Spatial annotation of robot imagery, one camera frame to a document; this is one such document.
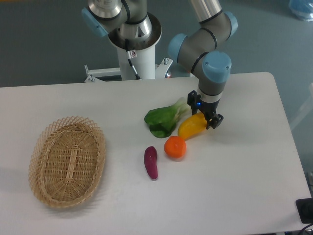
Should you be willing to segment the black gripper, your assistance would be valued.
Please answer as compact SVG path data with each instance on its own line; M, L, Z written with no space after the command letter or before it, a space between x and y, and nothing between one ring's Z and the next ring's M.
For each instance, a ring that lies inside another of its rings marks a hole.
M205 120L207 121L207 130L210 128L216 129L224 119L221 114L216 113L219 100L216 102L205 102L204 98L201 98L201 95L198 94L195 90L188 94L187 104L190 106L193 115L195 115L198 111L205 115Z

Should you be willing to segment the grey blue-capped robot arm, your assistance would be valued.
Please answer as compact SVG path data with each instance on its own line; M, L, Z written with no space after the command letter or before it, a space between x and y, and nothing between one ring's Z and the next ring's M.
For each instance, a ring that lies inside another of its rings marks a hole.
M193 113L203 113L208 128L216 128L223 120L216 109L232 66L230 57L217 51L217 46L236 32L238 22L217 0L190 3L200 28L191 36L178 34L170 41L169 60L198 79L198 89L188 95L187 103ZM166 70L155 61L161 24L148 12L145 0L90 0L81 14L94 34L108 37L115 46L123 80L165 77Z

